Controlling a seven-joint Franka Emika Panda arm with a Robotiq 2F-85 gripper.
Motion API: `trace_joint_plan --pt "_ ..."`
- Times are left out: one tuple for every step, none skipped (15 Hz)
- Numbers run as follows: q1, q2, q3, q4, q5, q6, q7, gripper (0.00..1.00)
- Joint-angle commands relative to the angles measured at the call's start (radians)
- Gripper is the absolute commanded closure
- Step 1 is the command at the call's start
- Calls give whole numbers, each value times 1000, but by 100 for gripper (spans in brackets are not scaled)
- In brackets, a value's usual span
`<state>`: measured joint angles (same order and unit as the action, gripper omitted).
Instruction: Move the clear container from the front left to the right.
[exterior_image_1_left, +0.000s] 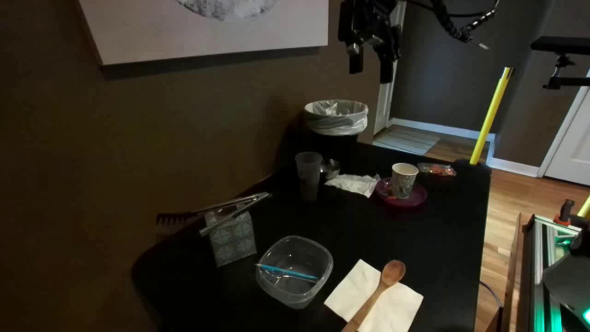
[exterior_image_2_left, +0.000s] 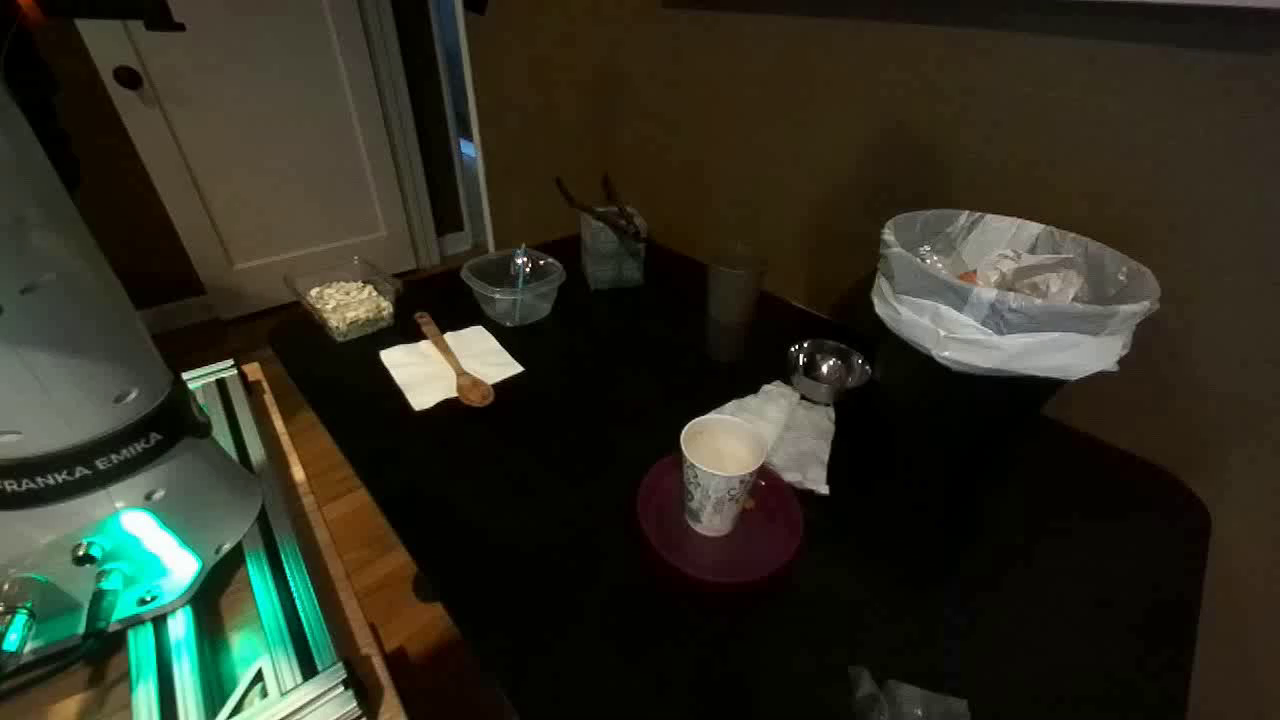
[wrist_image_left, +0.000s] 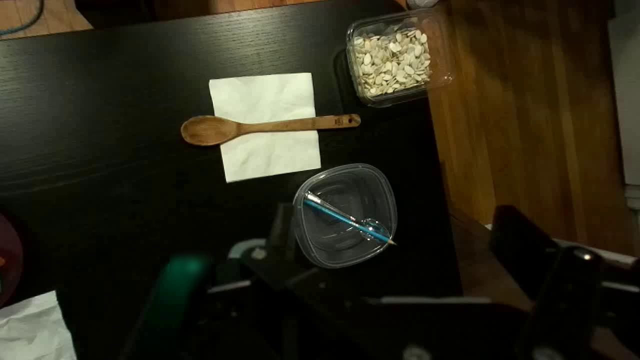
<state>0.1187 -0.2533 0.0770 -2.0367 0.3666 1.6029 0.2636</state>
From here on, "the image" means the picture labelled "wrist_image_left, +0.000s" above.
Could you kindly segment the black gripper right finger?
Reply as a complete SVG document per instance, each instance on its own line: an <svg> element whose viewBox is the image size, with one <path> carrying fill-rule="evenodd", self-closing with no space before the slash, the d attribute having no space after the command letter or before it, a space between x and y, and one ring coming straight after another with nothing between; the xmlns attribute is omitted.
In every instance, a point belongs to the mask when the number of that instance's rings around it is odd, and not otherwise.
<svg viewBox="0 0 640 360"><path fill-rule="evenodd" d="M515 207L498 207L490 253L532 301L515 340L521 360L591 360L595 328L640 355L640 262L562 246Z"/></svg>

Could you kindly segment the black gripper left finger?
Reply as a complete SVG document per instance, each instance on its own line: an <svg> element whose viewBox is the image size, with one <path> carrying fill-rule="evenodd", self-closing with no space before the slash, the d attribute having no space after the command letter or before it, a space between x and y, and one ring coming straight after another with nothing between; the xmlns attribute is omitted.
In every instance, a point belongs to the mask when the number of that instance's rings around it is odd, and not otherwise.
<svg viewBox="0 0 640 360"><path fill-rule="evenodd" d="M268 239L224 258L169 260L117 360L367 360L347 301L299 264L290 221L277 210Z"/></svg>

